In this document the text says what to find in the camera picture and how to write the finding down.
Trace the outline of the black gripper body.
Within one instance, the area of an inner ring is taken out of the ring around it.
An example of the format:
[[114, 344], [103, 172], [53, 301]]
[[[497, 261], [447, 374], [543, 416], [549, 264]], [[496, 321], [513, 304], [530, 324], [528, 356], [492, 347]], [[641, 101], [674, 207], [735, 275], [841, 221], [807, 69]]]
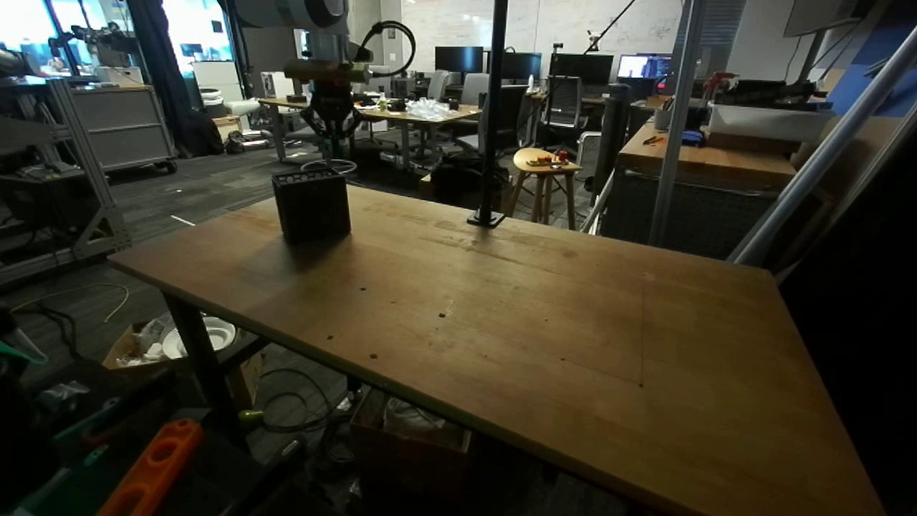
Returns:
[[366, 79], [363, 66], [338, 59], [298, 59], [284, 75], [311, 86], [308, 105], [323, 121], [343, 121], [351, 112], [351, 86]]

